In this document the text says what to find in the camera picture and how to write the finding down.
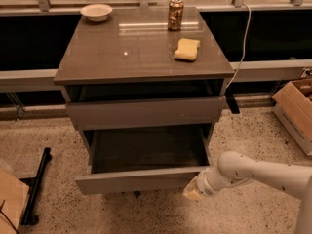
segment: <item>glossy brown tabletop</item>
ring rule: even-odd
[[[233,70],[196,8],[181,31],[167,29],[168,8],[115,9],[104,22],[81,17],[55,77],[57,85],[232,77]],[[195,61],[176,60],[178,40],[200,40]]]

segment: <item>black cable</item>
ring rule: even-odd
[[[10,219],[6,216],[5,213],[2,212],[1,209],[0,209],[0,213],[8,220],[8,222],[11,224],[12,228],[16,231],[16,233],[19,234],[19,232],[17,231],[16,227],[12,224],[12,222],[10,221]]]

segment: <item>white cable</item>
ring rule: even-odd
[[[250,22],[251,22],[251,17],[252,17],[252,10],[251,8],[247,5],[247,4],[244,4],[246,6],[246,8],[248,9],[248,20],[247,20],[247,25],[246,25],[246,29],[245,29],[245,34],[244,34],[244,40],[243,40],[243,55],[242,55],[242,58],[241,58],[241,61],[240,63],[238,64],[237,66],[237,69],[236,69],[236,72],[234,74],[234,76],[232,77],[232,79],[229,81],[229,83],[226,85],[226,89],[231,85],[231,83],[234,81],[241,65],[242,65],[242,62],[245,58],[245,50],[246,50],[246,38],[247,38],[247,33],[248,33],[248,29],[250,27]]]

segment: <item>can lid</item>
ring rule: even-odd
[[[182,0],[172,0],[173,3],[180,3]]]

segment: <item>cable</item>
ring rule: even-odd
[[[234,74],[234,76],[232,77],[232,79],[229,81],[229,83],[226,85],[226,89],[231,85],[231,83],[234,81],[239,69],[241,68],[241,65],[242,65],[242,62],[245,58],[245,51],[246,51],[246,38],[247,38],[247,33],[248,33],[248,30],[250,28],[250,23],[251,23],[251,17],[252,17],[252,10],[251,8],[247,5],[247,4],[244,4],[246,6],[246,8],[248,9],[248,20],[247,20],[247,25],[246,25],[246,29],[245,29],[245,34],[244,34],[244,40],[243,40],[243,55],[242,55],[242,58],[241,58],[241,61],[240,63],[238,64],[237,66],[237,69],[236,69],[236,72]]]
[[[19,234],[18,230],[16,229],[16,227],[12,224],[12,222],[10,221],[10,219],[6,216],[5,213],[2,212],[2,206],[0,208],[0,213],[8,220],[8,222],[11,224],[12,228],[16,231],[17,234]]]

